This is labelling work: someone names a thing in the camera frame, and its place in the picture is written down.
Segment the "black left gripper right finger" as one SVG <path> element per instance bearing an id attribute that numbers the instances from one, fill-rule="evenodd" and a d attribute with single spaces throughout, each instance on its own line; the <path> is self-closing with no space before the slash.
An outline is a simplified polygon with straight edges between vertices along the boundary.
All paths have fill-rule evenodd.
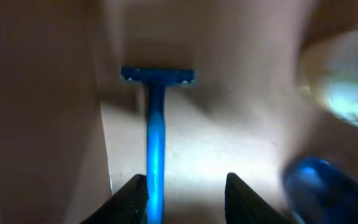
<path id="1" fill-rule="evenodd" d="M 227 224 L 290 224 L 233 172 L 227 174 L 224 198 Z"/>

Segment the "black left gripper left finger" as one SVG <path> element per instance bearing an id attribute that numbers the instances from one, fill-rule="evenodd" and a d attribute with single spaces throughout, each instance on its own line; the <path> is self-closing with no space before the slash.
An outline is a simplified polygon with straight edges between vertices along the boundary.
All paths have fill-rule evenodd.
<path id="1" fill-rule="evenodd" d="M 136 174 L 80 224 L 144 224 L 149 199 L 147 178 Z"/>

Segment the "clear pump spray bottle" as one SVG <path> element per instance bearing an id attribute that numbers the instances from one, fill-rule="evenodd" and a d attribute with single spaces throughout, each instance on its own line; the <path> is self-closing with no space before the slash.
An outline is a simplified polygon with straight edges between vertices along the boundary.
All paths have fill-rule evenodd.
<path id="1" fill-rule="evenodd" d="M 293 163 L 283 188 L 297 223 L 358 224 L 358 181 L 325 160 Z"/>

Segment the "blue disposable razor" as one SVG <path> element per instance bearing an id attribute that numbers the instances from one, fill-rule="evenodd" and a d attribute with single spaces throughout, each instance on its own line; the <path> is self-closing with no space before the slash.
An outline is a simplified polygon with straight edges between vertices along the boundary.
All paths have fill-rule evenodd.
<path id="1" fill-rule="evenodd" d="M 172 68 L 121 67 L 121 77 L 140 82 L 147 91 L 146 178 L 149 199 L 147 223 L 162 224 L 165 182 L 165 90 L 197 81 L 194 70 Z"/>

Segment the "white leaf-print tube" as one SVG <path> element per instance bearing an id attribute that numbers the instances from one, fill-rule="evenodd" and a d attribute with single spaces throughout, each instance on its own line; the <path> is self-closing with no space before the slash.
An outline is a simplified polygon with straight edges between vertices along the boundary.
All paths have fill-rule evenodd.
<path id="1" fill-rule="evenodd" d="M 358 25 L 303 49 L 298 81 L 306 96 L 358 127 Z"/>

